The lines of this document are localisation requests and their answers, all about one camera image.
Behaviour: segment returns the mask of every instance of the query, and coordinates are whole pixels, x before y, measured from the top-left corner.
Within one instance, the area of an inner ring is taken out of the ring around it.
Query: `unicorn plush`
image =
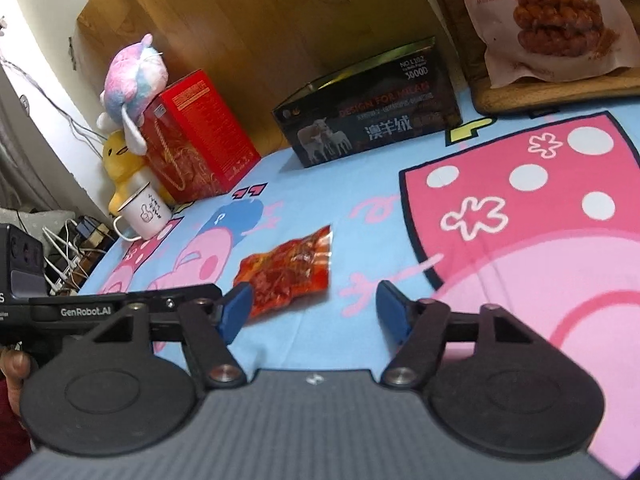
[[[97,126],[105,132],[123,129],[131,153],[145,155],[146,141],[138,130],[142,112],[164,88],[168,73],[161,54],[151,47],[153,37],[123,48],[111,61],[100,102],[106,112]]]

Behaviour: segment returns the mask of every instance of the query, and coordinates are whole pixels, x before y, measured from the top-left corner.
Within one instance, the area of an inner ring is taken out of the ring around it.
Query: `white polka dot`
[[[546,184],[549,174],[537,164],[523,164],[511,171],[509,183],[519,191],[535,191]]]
[[[616,203],[608,194],[592,191],[582,199],[582,210],[594,220],[609,220],[616,212]]]
[[[460,175],[460,170],[455,166],[443,166],[431,171],[427,177],[427,186],[445,187],[451,184]]]
[[[567,142],[576,152],[583,155],[604,155],[613,150],[613,139],[599,128],[581,126],[572,131]]]

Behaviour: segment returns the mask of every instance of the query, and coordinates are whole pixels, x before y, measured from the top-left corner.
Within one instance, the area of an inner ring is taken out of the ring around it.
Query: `black box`
[[[462,124],[434,38],[309,83],[273,116],[306,168]]]
[[[12,224],[0,224],[0,305],[39,296],[47,296],[42,244]],[[0,321],[7,315],[0,312]]]

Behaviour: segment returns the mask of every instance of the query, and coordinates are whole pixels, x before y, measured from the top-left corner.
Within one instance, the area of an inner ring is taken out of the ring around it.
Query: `twisted dough snack bag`
[[[234,286],[249,282],[254,288],[249,318],[283,308],[297,296],[327,290],[331,240],[331,227],[325,226],[269,253],[252,254],[242,260]]]
[[[564,82],[640,66],[620,0],[465,0],[492,88],[524,76]]]

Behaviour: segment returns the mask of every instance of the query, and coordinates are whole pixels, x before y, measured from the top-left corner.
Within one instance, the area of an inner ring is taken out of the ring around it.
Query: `metal screw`
[[[230,383],[231,381],[239,379],[241,375],[242,371],[240,368],[227,364],[216,366],[209,372],[209,377],[219,383]]]
[[[318,384],[324,383],[324,377],[320,374],[311,374],[306,377],[305,381],[312,386],[318,386]]]
[[[394,384],[396,386],[406,386],[413,383],[417,379],[417,375],[411,368],[399,367],[391,368],[385,372],[385,383]]]

